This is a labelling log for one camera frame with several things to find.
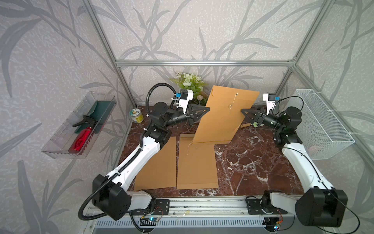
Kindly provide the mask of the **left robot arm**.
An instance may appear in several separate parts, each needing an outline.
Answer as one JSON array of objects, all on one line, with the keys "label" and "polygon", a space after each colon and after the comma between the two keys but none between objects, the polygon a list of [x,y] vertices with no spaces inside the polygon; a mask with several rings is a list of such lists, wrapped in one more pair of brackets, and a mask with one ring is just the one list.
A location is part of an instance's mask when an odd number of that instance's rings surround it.
[{"label": "left robot arm", "polygon": [[[158,102],[149,106],[150,97],[158,87],[167,87],[173,92],[171,104]],[[127,158],[107,175],[98,175],[93,180],[93,192],[83,202],[78,218],[83,221],[109,216],[121,219],[125,214],[152,207],[154,198],[147,192],[131,192],[130,184],[137,174],[168,142],[172,135],[171,126],[187,122],[190,126],[199,121],[210,108],[192,104],[194,92],[190,89],[176,91],[167,83],[154,85],[146,96],[149,125],[140,136],[139,145]]]}]

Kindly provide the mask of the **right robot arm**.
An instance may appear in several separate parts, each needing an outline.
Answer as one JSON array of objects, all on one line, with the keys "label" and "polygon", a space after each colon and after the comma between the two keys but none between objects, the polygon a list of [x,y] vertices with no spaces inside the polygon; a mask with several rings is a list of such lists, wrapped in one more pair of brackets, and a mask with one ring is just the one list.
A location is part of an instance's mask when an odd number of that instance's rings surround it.
[{"label": "right robot arm", "polygon": [[263,226],[270,233],[281,231],[283,215],[286,214],[292,214],[304,226],[314,226],[323,231],[327,227],[340,227],[348,210],[348,197],[322,175],[296,132],[307,104],[303,100],[301,107],[289,106],[273,114],[272,111],[282,98],[267,93],[263,100],[266,102],[265,112],[260,109],[242,109],[241,113],[251,125],[264,125],[273,129],[274,142],[291,163],[304,194],[296,198],[280,191],[266,190],[260,199],[248,196],[245,199],[248,213],[265,215]]}]

